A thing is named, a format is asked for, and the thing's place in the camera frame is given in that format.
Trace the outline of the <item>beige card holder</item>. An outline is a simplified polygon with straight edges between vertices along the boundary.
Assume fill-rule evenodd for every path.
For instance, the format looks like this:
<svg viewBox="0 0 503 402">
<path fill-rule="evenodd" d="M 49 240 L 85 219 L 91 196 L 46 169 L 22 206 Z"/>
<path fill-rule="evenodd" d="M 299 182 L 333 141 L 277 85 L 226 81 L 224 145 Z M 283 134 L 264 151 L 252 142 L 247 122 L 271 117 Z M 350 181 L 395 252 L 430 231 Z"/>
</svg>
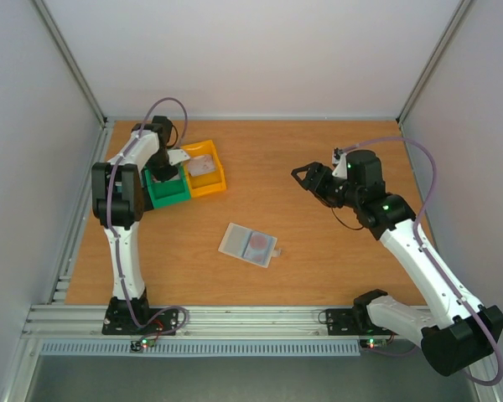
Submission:
<svg viewBox="0 0 503 402">
<path fill-rule="evenodd" d="M 276 237 L 234 223 L 228 224 L 218 251 L 262 268 L 282 254 Z"/>
</svg>

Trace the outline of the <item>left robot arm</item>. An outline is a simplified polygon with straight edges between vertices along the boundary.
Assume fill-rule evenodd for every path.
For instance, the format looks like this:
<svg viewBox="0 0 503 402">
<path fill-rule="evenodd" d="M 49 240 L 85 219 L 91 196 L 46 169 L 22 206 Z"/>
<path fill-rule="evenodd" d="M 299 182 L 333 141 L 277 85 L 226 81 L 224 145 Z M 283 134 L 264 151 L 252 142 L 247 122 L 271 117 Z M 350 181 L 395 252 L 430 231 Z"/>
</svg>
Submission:
<svg viewBox="0 0 503 402">
<path fill-rule="evenodd" d="M 153 315 L 137 245 L 139 223 L 149 199 L 143 173 L 149 171 L 161 183 L 178 176 L 179 165 L 171 160 L 174 151 L 168 147 L 173 131 L 173 122 L 165 116 L 138 123 L 116 156 L 91 168 L 92 211 L 107 237 L 113 271 L 109 321 L 121 317 L 133 333 L 147 331 Z"/>
</svg>

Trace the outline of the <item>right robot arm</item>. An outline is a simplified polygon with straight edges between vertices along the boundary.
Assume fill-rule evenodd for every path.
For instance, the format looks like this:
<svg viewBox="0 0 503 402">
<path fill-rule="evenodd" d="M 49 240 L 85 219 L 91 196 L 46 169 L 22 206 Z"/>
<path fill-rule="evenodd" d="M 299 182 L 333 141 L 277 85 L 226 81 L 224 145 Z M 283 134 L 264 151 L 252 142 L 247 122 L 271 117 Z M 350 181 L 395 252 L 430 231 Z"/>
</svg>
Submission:
<svg viewBox="0 0 503 402">
<path fill-rule="evenodd" d="M 428 241 L 400 195 L 389 193 L 379 157 L 370 150 L 334 151 L 334 167 L 311 162 L 291 175 L 321 204 L 350 208 L 401 264 L 427 303 L 421 312 L 375 289 L 353 301 L 351 321 L 369 337 L 382 328 L 420 348 L 431 367 L 449 376 L 496 353 L 503 313 L 467 290 Z"/>
</svg>

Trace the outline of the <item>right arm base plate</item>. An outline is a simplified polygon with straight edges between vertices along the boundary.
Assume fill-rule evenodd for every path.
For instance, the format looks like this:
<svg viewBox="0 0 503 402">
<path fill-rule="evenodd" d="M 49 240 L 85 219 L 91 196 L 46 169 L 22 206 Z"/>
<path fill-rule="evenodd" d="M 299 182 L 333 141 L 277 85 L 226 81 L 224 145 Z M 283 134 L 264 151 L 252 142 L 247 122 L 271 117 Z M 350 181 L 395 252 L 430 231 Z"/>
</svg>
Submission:
<svg viewBox="0 0 503 402">
<path fill-rule="evenodd" d="M 358 322 L 351 308 L 328 308 L 319 314 L 319 322 L 330 336 L 391 336 L 392 331 L 374 324 Z"/>
</svg>

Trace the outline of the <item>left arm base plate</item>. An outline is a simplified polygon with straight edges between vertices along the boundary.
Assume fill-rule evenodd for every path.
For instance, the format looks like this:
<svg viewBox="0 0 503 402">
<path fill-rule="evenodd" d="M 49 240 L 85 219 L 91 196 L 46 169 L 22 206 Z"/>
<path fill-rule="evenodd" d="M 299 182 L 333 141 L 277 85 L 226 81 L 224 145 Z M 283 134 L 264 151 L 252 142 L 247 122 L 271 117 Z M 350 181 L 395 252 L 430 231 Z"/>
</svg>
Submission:
<svg viewBox="0 0 503 402">
<path fill-rule="evenodd" d="M 152 336 L 159 333 L 174 335 L 177 326 L 181 323 L 179 310 L 175 308 L 164 309 L 161 314 L 157 315 L 151 322 L 148 322 L 156 312 L 156 309 L 149 308 L 144 317 L 140 315 L 137 318 L 137 322 L 139 323 L 137 325 L 133 321 L 128 309 L 122 311 L 109 309 L 106 311 L 103 319 L 101 333 L 107 336 Z"/>
</svg>

